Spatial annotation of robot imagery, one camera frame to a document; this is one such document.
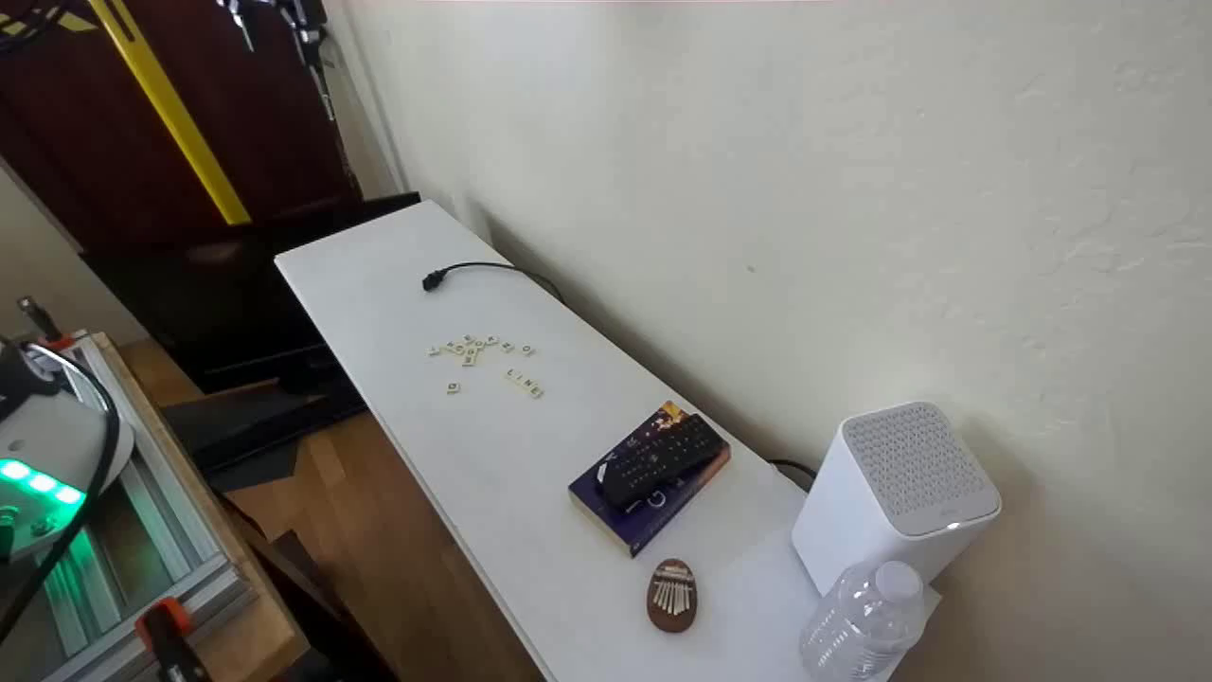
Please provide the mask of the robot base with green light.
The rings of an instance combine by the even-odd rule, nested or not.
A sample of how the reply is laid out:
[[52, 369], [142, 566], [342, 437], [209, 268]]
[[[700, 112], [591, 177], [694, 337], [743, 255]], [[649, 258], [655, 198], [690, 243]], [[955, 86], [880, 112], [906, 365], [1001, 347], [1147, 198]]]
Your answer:
[[52, 544], [132, 459], [105, 385], [73, 358], [0, 344], [0, 561]]

